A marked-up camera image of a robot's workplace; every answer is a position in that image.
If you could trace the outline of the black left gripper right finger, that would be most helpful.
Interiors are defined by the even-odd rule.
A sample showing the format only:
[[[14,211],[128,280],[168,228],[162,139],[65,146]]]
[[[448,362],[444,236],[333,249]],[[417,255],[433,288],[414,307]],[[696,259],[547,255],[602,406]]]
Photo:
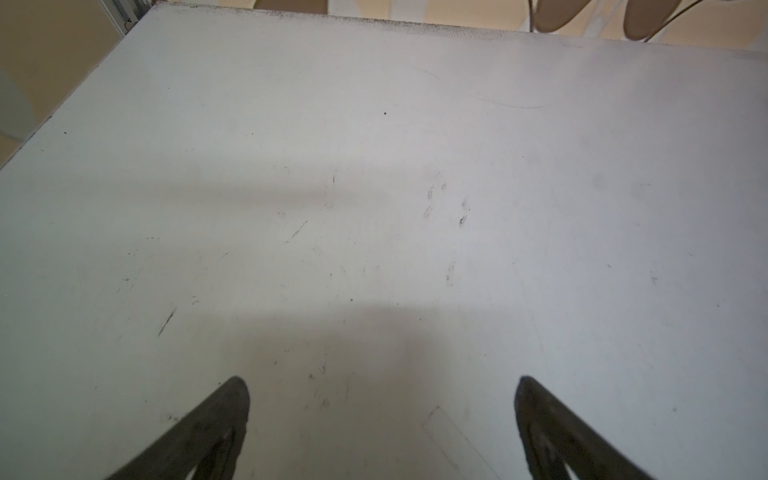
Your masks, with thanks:
[[[534,479],[650,477],[535,378],[520,378],[514,407],[528,469]]]

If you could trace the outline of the aluminium frame post left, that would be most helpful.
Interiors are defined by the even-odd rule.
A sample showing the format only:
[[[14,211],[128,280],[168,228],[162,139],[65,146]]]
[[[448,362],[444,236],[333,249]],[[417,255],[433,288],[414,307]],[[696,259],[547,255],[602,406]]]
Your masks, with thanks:
[[[126,35],[153,7],[153,0],[100,0],[102,8],[121,35]]]

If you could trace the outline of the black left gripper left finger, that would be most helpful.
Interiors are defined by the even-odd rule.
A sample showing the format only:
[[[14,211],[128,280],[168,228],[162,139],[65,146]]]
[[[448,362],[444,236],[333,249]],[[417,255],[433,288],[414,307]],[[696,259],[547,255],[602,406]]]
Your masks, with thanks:
[[[231,479],[250,409],[245,381],[233,376],[112,479]]]

